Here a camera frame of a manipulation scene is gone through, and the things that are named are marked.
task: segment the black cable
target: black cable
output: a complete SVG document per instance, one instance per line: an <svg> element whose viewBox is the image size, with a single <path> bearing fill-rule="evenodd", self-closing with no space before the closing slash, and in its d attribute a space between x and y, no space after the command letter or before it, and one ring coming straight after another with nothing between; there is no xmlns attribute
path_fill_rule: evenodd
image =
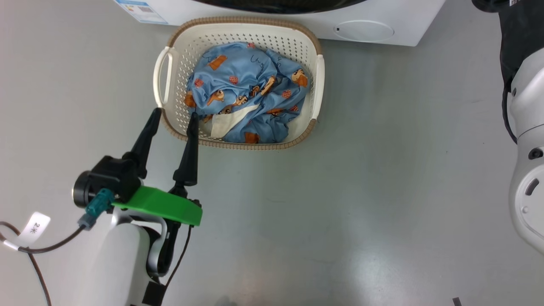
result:
<svg viewBox="0 0 544 306"><path fill-rule="evenodd" d="M504 121L504 127L506 127L506 131L508 132L508 135L510 135L510 138L514 141L515 144L517 144L517 138L512 132L512 128L510 127L510 122L508 120L508 107L507 107L507 100L508 100L508 90L505 87L503 90L503 121Z"/></svg>
<svg viewBox="0 0 544 306"><path fill-rule="evenodd" d="M7 228L9 228L11 231L15 233L15 235L20 235L21 233L17 228L7 222L0 221L0 225L3 225ZM51 297L49 296L49 291L47 290L47 286L45 285L44 276L41 274L40 267L38 267L38 263L36 262L36 259L34 258L34 255L28 254L28 257L30 258L30 261L32 262L32 265L34 266L34 270L36 270L36 274L38 275L38 278L40 279L41 288L44 290L45 300L47 301L47 306L52 306L51 304Z"/></svg>
<svg viewBox="0 0 544 306"><path fill-rule="evenodd" d="M66 238L65 240L62 240L61 242L59 242L57 244L54 244L54 245L52 245L50 247L43 248L43 249L29 249L29 248L20 247L18 250L21 251L21 252L24 252L24 253L28 253L28 254L47 253L47 252L50 252L52 250L56 250L56 249L60 248L61 246L67 244L68 242L72 241L72 239L74 239L77 235L79 235L79 233L81 233L81 231L84 228L85 228L85 226L79 227L75 232L73 232L72 235L68 236L68 238Z"/></svg>
<svg viewBox="0 0 544 306"><path fill-rule="evenodd" d="M174 274L176 274L177 269L180 267L181 260L183 259L183 256L185 255L185 251L187 250L187 246L189 245L189 239L191 239L191 229L193 228L192 225L189 225L189 231L187 232L187 240L185 241L185 246L183 247L183 251L181 252L180 259L178 259L176 267L172 271L172 274L170 275L170 278L168 278L168 282L166 282L166 285L164 286L164 292L168 289L168 286L170 285L170 282L172 281L172 278L174 277Z"/></svg>

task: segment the white tag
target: white tag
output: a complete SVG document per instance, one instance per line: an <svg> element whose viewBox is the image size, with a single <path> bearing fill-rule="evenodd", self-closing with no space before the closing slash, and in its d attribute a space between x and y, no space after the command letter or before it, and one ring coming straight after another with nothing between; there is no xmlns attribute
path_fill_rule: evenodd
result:
<svg viewBox="0 0 544 306"><path fill-rule="evenodd" d="M9 240L4 240L4 244L14 250L19 250L19 246L16 246L15 244L11 243Z"/></svg>
<svg viewBox="0 0 544 306"><path fill-rule="evenodd" d="M164 20L149 4L142 1L133 0L115 0L117 4L122 7L132 17L136 18L139 22L143 23L157 23L159 25L167 25Z"/></svg>
<svg viewBox="0 0 544 306"><path fill-rule="evenodd" d="M27 223L27 226L21 231L21 234L13 240L13 244L20 247L28 247L40 238L41 234L49 225L51 218L43 213L34 212Z"/></svg>

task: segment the cartoon print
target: cartoon print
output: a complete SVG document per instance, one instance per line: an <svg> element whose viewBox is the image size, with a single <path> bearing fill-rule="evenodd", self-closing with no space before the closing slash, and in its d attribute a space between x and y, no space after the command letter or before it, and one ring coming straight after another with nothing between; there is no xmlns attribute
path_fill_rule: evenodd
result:
<svg viewBox="0 0 544 306"><path fill-rule="evenodd" d="M211 119L213 118L213 115L207 115L206 117L204 117L204 119L202 119L202 122L204 124L208 123L208 121L210 121Z"/></svg>
<svg viewBox="0 0 544 306"><path fill-rule="evenodd" d="M216 57L213 61L208 63L208 66L210 66L213 70L217 70L217 68L219 68L219 66L221 66L221 64L226 60L227 60L226 56L220 55Z"/></svg>
<svg viewBox="0 0 544 306"><path fill-rule="evenodd" d="M192 91L187 92L187 95L185 96L185 105L187 105L188 107L196 108L196 102L195 98L193 98Z"/></svg>
<svg viewBox="0 0 544 306"><path fill-rule="evenodd" d="M225 108L217 113L217 115L230 114L232 112L232 107L234 107L234 104L225 106Z"/></svg>
<svg viewBox="0 0 544 306"><path fill-rule="evenodd" d="M283 112L283 108L273 108L267 111L267 114L271 114L272 116L277 117L281 112Z"/></svg>
<svg viewBox="0 0 544 306"><path fill-rule="evenodd" d="M233 105L242 105L246 103L247 101L248 101L247 96L239 96L238 98L236 98L236 102Z"/></svg>
<svg viewBox="0 0 544 306"><path fill-rule="evenodd" d="M203 80L201 80L201 79L199 79L199 78L195 80L195 86L196 86L197 88L202 87L202 85L204 85L204 81L203 81Z"/></svg>
<svg viewBox="0 0 544 306"><path fill-rule="evenodd" d="M287 89L286 91L282 92L281 96L284 97L285 99L288 99L291 97L291 91Z"/></svg>
<svg viewBox="0 0 544 306"><path fill-rule="evenodd" d="M249 97L253 98L259 92L260 89L261 87L259 87L259 85L253 86L253 88L251 89L251 92L249 93Z"/></svg>
<svg viewBox="0 0 544 306"><path fill-rule="evenodd" d="M221 101L221 102L223 102L225 100L225 93L221 89L219 89L218 91L212 93L212 95L209 97L207 105L212 104L212 102L215 101L215 100L218 100L218 101Z"/></svg>
<svg viewBox="0 0 544 306"><path fill-rule="evenodd" d="M272 85L274 85L274 82L276 81L275 76L271 76L268 78L267 83L263 86L263 90L261 90L261 95L265 95L270 91L270 88L272 88Z"/></svg>
<svg viewBox="0 0 544 306"><path fill-rule="evenodd" d="M291 75L291 80L301 87L308 86L308 78L306 77L302 69L293 72L293 74Z"/></svg>
<svg viewBox="0 0 544 306"><path fill-rule="evenodd" d="M258 134L249 133L249 132L245 133L245 143L256 144L256 143L259 143L260 139L261 138L259 137Z"/></svg>

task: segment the laundry basket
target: laundry basket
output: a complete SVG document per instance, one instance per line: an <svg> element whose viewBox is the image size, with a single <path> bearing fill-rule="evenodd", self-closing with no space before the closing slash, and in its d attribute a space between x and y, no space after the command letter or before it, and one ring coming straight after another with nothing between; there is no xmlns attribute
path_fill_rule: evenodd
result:
<svg viewBox="0 0 544 306"><path fill-rule="evenodd" d="M187 92L187 79L206 50L235 41L252 42L262 50L271 49L300 63L311 78L310 91L306 95L300 115L287 125L289 135L283 143L228 143L212 138L202 124L199 143L242 150L279 150L299 144L310 134L319 115L325 83L325 62L315 35L298 23L283 20L213 17L194 19L181 25L160 53L153 72L155 101L163 109L162 121L166 129L178 139L187 140L190 113L183 102ZM168 70L165 73L164 89L161 90L161 69L167 58L168 65L165 66Z"/></svg>

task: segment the green mount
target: green mount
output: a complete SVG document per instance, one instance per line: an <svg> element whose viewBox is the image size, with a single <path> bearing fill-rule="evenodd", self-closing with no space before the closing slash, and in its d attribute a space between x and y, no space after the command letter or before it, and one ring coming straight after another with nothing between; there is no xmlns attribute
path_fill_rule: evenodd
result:
<svg viewBox="0 0 544 306"><path fill-rule="evenodd" d="M140 186L127 203L112 205L196 227L202 220L202 208L194 202L153 187Z"/></svg>

